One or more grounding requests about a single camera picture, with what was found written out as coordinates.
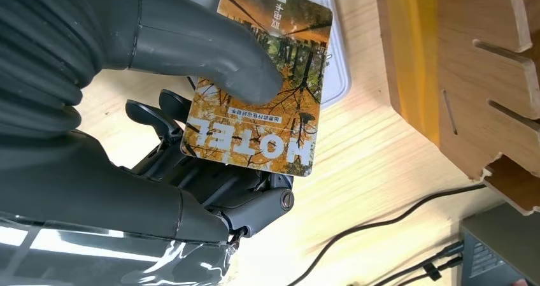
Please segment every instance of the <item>wooden slot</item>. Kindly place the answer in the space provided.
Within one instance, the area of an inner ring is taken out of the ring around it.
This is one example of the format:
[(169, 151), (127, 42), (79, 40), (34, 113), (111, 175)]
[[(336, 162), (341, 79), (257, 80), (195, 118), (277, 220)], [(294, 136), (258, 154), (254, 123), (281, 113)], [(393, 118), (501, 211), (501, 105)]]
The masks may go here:
[(487, 185), (504, 195), (508, 203), (524, 215), (540, 211), (540, 178), (505, 155), (487, 168), (493, 174), (486, 177)]

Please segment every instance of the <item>light wood surface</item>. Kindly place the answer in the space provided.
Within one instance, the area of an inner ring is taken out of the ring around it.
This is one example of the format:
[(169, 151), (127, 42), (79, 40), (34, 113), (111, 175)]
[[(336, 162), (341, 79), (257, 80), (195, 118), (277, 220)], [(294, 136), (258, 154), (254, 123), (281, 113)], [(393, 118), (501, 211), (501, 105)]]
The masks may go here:
[[(321, 113), (314, 171), (295, 179), (293, 210), (242, 241), (225, 285), (287, 285), (334, 234), (392, 218), (426, 194), (471, 184), (390, 106), (376, 0), (337, 2), (352, 89)], [(82, 129), (99, 138), (115, 164), (132, 167), (158, 141), (151, 128), (125, 116), (125, 100), (157, 104), (162, 88), (190, 94), (182, 78), (101, 73), (84, 90)], [(369, 285), (431, 256), (455, 239), (462, 217), (499, 202), (488, 189), (447, 197), (426, 204), (400, 224), (350, 236), (329, 251), (302, 285)], [(452, 283), (455, 274), (445, 272), (436, 283), (414, 285)]]

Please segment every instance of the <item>screw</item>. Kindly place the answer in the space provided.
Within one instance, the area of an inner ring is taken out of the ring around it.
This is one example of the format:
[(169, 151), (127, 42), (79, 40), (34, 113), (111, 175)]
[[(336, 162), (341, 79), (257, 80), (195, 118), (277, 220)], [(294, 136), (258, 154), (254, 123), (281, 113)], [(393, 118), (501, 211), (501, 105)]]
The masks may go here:
[(292, 208), (294, 204), (294, 195), (292, 194), (292, 192), (290, 190), (286, 191), (283, 193), (283, 195), (281, 196), (281, 207), (288, 211)]

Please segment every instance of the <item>cable connector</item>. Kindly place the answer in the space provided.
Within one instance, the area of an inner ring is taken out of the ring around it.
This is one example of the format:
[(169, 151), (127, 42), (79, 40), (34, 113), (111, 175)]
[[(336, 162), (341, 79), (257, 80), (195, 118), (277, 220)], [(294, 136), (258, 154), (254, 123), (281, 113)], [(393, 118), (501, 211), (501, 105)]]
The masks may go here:
[(448, 262), (446, 262), (446, 263), (440, 265), (439, 267), (437, 267), (437, 270), (442, 271), (442, 270), (446, 270), (446, 269), (449, 269), (449, 268), (454, 268), (455, 266), (461, 265), (462, 262), (463, 262), (463, 257), (461, 257), (461, 256), (454, 257), (453, 259), (449, 260)]
[(439, 253), (437, 253), (437, 256), (441, 259), (443, 257), (456, 255), (458, 253), (463, 252), (464, 248), (465, 248), (465, 245), (463, 244), (463, 241), (458, 241), (456, 243), (453, 243), (451, 245), (444, 247)]

